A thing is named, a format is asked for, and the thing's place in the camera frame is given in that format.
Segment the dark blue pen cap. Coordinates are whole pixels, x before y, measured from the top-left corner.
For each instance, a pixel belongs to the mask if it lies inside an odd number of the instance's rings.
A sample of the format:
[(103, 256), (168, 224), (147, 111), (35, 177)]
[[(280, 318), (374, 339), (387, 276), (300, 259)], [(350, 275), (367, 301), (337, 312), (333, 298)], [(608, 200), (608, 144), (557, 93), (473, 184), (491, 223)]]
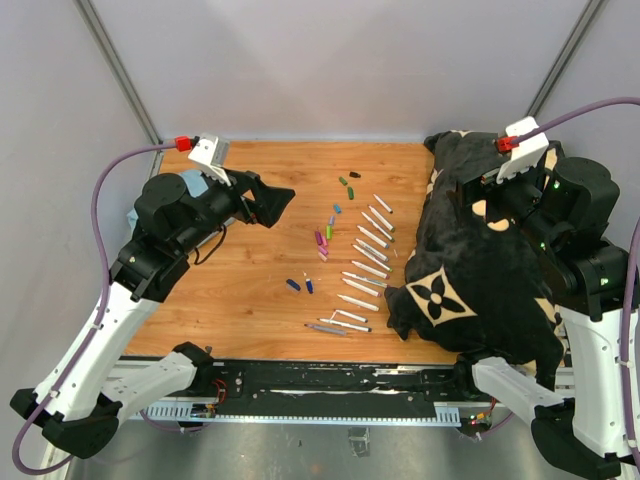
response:
[(291, 290), (295, 290), (296, 292), (300, 292), (301, 291), (301, 286), (297, 282), (292, 280), (292, 279), (287, 279), (286, 280), (286, 285)]

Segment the dark blue marker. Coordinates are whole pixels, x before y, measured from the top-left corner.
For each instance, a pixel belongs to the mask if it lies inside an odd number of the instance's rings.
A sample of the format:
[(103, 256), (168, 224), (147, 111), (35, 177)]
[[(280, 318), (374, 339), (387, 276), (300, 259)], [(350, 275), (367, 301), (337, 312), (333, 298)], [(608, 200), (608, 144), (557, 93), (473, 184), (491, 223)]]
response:
[(326, 318), (319, 318), (318, 320), (320, 322), (328, 324), (328, 325), (337, 326), (337, 327), (343, 327), (343, 328), (356, 330), (356, 331), (360, 331), (360, 332), (370, 333), (372, 331), (371, 327), (368, 327), (368, 326), (365, 326), (365, 325), (355, 325), (355, 324), (351, 324), (351, 323), (348, 323), (348, 322), (343, 322), (343, 321), (339, 321), (339, 320), (335, 320), (335, 319), (326, 319)]

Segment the sky blue cap marker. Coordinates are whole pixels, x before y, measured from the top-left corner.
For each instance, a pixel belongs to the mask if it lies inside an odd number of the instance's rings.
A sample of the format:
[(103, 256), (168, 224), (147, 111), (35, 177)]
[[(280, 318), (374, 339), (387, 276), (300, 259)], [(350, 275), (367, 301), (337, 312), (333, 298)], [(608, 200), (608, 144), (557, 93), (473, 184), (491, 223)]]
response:
[(374, 241), (376, 244), (380, 245), (384, 249), (388, 249), (390, 247), (389, 243), (386, 240), (379, 238), (376, 234), (370, 232), (365, 227), (358, 225), (357, 229), (364, 234), (366, 237)]

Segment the dark green rainbow marker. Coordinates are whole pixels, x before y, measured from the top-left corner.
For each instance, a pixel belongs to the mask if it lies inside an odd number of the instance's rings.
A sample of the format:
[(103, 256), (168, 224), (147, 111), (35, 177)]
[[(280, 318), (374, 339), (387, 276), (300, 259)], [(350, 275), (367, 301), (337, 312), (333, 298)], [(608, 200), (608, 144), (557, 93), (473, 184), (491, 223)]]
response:
[(376, 222), (371, 216), (365, 212), (361, 212), (361, 215), (377, 230), (379, 231), (389, 242), (395, 243), (394, 237), (387, 232), (378, 222)]

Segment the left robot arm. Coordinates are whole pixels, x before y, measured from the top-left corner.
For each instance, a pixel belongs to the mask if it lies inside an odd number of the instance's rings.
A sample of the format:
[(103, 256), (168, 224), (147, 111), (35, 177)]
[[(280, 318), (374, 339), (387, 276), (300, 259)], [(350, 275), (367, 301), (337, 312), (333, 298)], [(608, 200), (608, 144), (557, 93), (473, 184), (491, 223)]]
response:
[(11, 408), (40, 427), (58, 449), (88, 459), (154, 402), (182, 391), (200, 396), (212, 388), (214, 360), (191, 342), (119, 380), (108, 375), (189, 270), (189, 256), (201, 243), (214, 233), (225, 234), (231, 218), (270, 228), (295, 196), (290, 188), (266, 185), (254, 172), (226, 175), (224, 180), (206, 177), (206, 188), (197, 196), (177, 174), (146, 182), (134, 203), (134, 233), (109, 269), (95, 311), (47, 378), (13, 395)]

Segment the beige cap marker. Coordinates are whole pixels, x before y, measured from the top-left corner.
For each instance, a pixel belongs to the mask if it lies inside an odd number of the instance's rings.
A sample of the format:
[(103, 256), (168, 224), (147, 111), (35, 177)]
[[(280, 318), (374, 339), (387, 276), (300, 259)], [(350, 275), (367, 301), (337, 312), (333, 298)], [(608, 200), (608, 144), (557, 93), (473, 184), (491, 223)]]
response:
[(363, 300), (359, 300), (357, 298), (348, 296), (348, 295), (343, 295), (343, 294), (337, 294), (337, 297), (342, 299), (343, 301), (358, 306), (359, 308), (364, 308), (373, 312), (378, 312), (379, 311), (379, 307), (377, 305), (374, 305), (372, 303), (363, 301)]

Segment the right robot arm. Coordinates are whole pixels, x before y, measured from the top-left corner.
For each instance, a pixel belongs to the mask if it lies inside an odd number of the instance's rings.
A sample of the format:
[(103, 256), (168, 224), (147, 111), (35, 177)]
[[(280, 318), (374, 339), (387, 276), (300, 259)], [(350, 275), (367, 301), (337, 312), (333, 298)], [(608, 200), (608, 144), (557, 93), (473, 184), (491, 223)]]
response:
[(466, 400), (498, 399), (529, 426), (549, 464), (585, 479), (612, 479), (639, 462), (638, 249), (603, 236), (619, 194), (605, 166), (569, 157), (550, 173), (502, 180), (490, 171), (458, 182), (454, 197), (464, 212), (485, 201), (490, 219), (510, 221), (536, 251), (568, 337), (574, 394), (546, 389), (485, 353), (460, 358), (454, 390)]

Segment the light green cap marker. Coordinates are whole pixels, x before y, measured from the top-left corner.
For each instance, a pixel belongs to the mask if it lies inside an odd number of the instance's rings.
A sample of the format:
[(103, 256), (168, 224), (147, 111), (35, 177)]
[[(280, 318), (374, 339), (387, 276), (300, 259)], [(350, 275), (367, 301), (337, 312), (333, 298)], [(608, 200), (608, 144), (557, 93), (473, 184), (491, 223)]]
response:
[(371, 254), (370, 252), (368, 252), (367, 250), (363, 249), (362, 247), (358, 246), (358, 245), (351, 245), (356, 251), (358, 251), (359, 253), (361, 253), (362, 255), (364, 255), (365, 257), (367, 257), (369, 260), (371, 260), (372, 262), (374, 262), (375, 264), (379, 265), (381, 268), (383, 268), (384, 270), (386, 270), (387, 272), (393, 272), (393, 269), (388, 266), (386, 263), (384, 263), (383, 261), (379, 260), (376, 256), (374, 256), (373, 254)]

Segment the grey clear pen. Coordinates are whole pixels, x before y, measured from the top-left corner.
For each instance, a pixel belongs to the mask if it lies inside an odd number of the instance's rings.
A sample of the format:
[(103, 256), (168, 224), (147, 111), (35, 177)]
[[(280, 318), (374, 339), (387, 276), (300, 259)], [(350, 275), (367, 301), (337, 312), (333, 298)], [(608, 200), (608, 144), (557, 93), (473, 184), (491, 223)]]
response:
[(345, 331), (343, 331), (343, 330), (332, 328), (332, 327), (327, 327), (327, 326), (323, 326), (323, 325), (319, 325), (319, 324), (305, 323), (304, 327), (306, 327), (308, 329), (312, 329), (312, 330), (318, 331), (318, 332), (331, 334), (331, 335), (338, 335), (338, 336), (346, 336), (347, 335), (347, 333)]

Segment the pink cap marker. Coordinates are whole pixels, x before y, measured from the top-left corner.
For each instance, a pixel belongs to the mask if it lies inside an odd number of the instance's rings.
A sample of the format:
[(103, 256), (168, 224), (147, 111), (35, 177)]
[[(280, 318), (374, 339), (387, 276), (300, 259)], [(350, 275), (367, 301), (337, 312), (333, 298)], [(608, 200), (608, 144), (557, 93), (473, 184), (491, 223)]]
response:
[(375, 275), (377, 277), (380, 277), (382, 279), (389, 279), (389, 273), (386, 272), (386, 271), (381, 271), (379, 269), (376, 269), (374, 267), (368, 266), (368, 265), (366, 265), (364, 263), (361, 263), (361, 262), (355, 261), (355, 260), (352, 260), (351, 264), (354, 265), (355, 267), (363, 270), (363, 271), (371, 273), (371, 274), (373, 274), (373, 275)]

